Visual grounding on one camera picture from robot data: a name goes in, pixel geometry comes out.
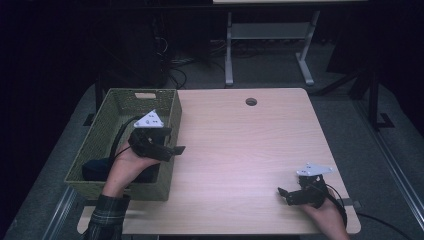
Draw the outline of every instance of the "dark background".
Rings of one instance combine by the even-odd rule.
[[[337,43],[329,71],[348,74],[372,66],[424,135],[424,8],[421,1],[396,2],[400,4],[395,7],[377,4],[353,12],[323,10],[314,41]],[[116,17],[81,11],[88,4],[105,6],[103,1],[83,0],[0,2],[1,104],[6,119],[2,121],[1,236],[89,86],[100,78],[106,79],[105,88],[160,87],[166,81],[167,63],[155,54],[154,36],[167,37],[172,48],[205,61],[209,39],[225,37],[225,12],[169,12],[153,24],[155,32],[150,26],[156,14]],[[250,14],[259,19],[272,16]],[[128,42],[136,37],[143,44]],[[134,49],[144,58],[134,59]]]

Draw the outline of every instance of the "white triangular marker plate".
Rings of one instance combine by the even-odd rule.
[[[316,176],[324,173],[334,172],[331,167],[324,167],[320,165],[316,165],[313,163],[308,163],[306,166],[299,171],[297,171],[297,175],[299,176]]]
[[[156,110],[153,110],[134,123],[135,128],[163,128],[163,122],[160,120]]]

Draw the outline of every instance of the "floor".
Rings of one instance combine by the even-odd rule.
[[[302,42],[253,42],[248,49],[236,50],[239,54],[234,54],[232,88],[304,88],[312,93],[343,77],[326,72],[334,46],[315,43],[307,57],[315,84],[306,86],[295,60],[295,52],[301,46]],[[219,43],[214,43],[214,47],[217,51],[213,52],[209,64],[194,62],[171,70],[179,87],[184,81],[182,88],[185,89],[225,87],[224,57],[218,51]],[[186,59],[182,54],[175,60],[181,63]],[[384,86],[380,86],[379,113],[386,113],[395,127],[374,131],[366,118],[367,96],[351,100],[348,96],[351,85],[349,82],[324,96],[310,99],[356,210],[390,223],[411,239],[424,239],[421,215],[424,176],[420,171],[424,168],[424,139]],[[176,86],[170,80],[164,88]],[[95,112],[95,107],[94,86],[91,86],[4,239],[79,238],[76,226],[85,199],[63,180],[89,130],[84,122]],[[401,171],[393,165],[399,165]],[[352,239],[406,239],[377,221],[365,217],[360,217],[360,221],[362,230],[352,235]],[[271,238],[282,239],[282,236],[256,239]],[[157,236],[124,236],[123,239],[157,239]],[[313,235],[301,236],[301,239],[325,238]]]

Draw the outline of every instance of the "person's left hand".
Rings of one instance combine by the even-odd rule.
[[[102,194],[109,197],[122,197],[124,189],[146,168],[160,163],[160,161],[139,157],[129,147],[128,141],[118,149],[121,152],[115,159],[109,172]]]

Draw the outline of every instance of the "white metal stand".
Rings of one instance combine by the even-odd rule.
[[[314,35],[319,13],[319,11],[315,11],[310,22],[232,23],[231,12],[229,12],[227,22],[227,54],[225,56],[225,84],[227,86],[234,84],[231,62],[232,39],[304,39],[305,45],[302,52],[296,53],[296,59],[306,84],[313,85],[314,80],[305,59]]]

